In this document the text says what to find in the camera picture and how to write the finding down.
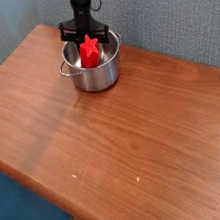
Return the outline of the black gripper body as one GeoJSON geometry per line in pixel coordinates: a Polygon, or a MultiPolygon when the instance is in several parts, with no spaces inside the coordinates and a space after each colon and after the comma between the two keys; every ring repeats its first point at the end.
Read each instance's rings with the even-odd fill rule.
{"type": "Polygon", "coordinates": [[[108,25],[97,22],[90,12],[90,8],[75,8],[74,17],[69,21],[63,21],[59,24],[61,32],[60,38],[65,42],[73,42],[76,46],[80,46],[85,35],[91,39],[97,39],[101,44],[109,41],[108,25]]]}

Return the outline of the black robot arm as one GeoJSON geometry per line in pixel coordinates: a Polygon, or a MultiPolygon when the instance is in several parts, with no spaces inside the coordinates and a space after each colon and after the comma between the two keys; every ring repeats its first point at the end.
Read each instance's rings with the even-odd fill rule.
{"type": "Polygon", "coordinates": [[[65,42],[73,42],[80,46],[84,40],[85,35],[89,38],[97,39],[100,43],[107,43],[109,41],[108,25],[96,21],[90,11],[92,8],[92,0],[69,0],[73,9],[74,17],[69,21],[63,21],[59,24],[61,32],[60,38],[65,42]]]}

